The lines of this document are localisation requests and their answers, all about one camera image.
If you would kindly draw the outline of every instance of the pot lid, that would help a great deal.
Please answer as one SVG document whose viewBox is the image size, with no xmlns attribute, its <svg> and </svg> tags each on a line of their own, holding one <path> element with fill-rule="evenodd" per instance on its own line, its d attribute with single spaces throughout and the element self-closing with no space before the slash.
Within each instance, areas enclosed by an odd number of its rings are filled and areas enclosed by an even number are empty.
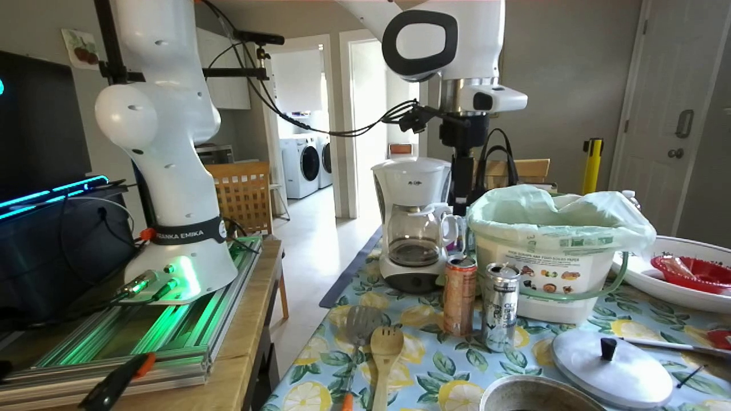
<svg viewBox="0 0 731 411">
<path fill-rule="evenodd" d="M 552 361 L 568 381 L 616 410 L 658 410 L 674 391 L 660 361 L 611 337 L 563 331 L 552 340 Z"/>
</svg>

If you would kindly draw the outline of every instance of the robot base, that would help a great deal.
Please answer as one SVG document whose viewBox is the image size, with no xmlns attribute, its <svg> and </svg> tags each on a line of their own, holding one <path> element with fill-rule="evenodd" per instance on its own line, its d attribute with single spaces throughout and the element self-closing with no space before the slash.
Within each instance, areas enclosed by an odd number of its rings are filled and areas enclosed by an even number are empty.
<svg viewBox="0 0 731 411">
<path fill-rule="evenodd" d="M 189 305 L 226 289 L 234 277 L 226 242 L 149 245 L 126 268 L 120 305 Z"/>
<path fill-rule="evenodd" d="M 442 275 L 446 258 L 427 268 L 401 268 L 395 265 L 388 253 L 379 257 L 379 272 L 386 283 L 406 296 L 427 296 L 438 289 L 438 277 Z"/>
</svg>

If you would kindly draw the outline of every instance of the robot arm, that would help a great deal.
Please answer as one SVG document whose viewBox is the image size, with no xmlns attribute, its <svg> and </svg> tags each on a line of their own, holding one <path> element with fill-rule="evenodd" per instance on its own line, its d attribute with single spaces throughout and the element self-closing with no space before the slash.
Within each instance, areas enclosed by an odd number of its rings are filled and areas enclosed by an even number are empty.
<svg viewBox="0 0 731 411">
<path fill-rule="evenodd" d="M 487 117 L 522 109 L 528 96 L 498 83 L 505 0 L 427 0 L 401 11 L 395 2 L 337 0 L 375 38 L 390 72 L 422 83 L 441 76 L 441 143 L 455 149 L 451 205 L 465 212 L 473 194 L 471 149 L 487 138 Z"/>
<path fill-rule="evenodd" d="M 219 113 L 200 74 L 192 8 L 192 0 L 115 0 L 120 47 L 145 83 L 104 88 L 93 107 L 153 199 L 154 239 L 126 268 L 126 283 L 154 305 L 186 305 L 238 277 L 214 183 L 193 152 L 219 131 Z"/>
</svg>

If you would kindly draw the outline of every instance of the knob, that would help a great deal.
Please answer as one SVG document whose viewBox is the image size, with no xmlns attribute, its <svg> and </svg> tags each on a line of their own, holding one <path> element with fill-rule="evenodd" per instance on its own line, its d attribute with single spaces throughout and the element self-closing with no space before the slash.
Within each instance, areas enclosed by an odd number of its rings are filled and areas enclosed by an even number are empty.
<svg viewBox="0 0 731 411">
<path fill-rule="evenodd" d="M 611 361 L 616 352 L 616 340 L 613 338 L 600 338 L 600 358 Z"/>
<path fill-rule="evenodd" d="M 666 152 L 666 159 L 683 159 L 683 155 L 684 155 L 683 149 L 668 149 L 668 152 Z"/>
</svg>

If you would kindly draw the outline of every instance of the red plate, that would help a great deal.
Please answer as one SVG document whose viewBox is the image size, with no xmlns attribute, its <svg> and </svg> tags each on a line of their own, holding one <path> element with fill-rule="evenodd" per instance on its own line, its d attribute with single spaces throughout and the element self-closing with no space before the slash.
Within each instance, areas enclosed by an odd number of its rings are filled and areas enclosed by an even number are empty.
<svg viewBox="0 0 731 411">
<path fill-rule="evenodd" d="M 663 272 L 665 281 L 691 289 L 691 291 L 703 291 L 713 296 L 731 296 L 731 269 L 690 258 L 690 257 L 656 257 L 651 260 L 656 269 Z"/>
<path fill-rule="evenodd" d="M 708 340 L 713 348 L 731 350 L 731 329 L 713 329 L 708 331 Z"/>
</svg>

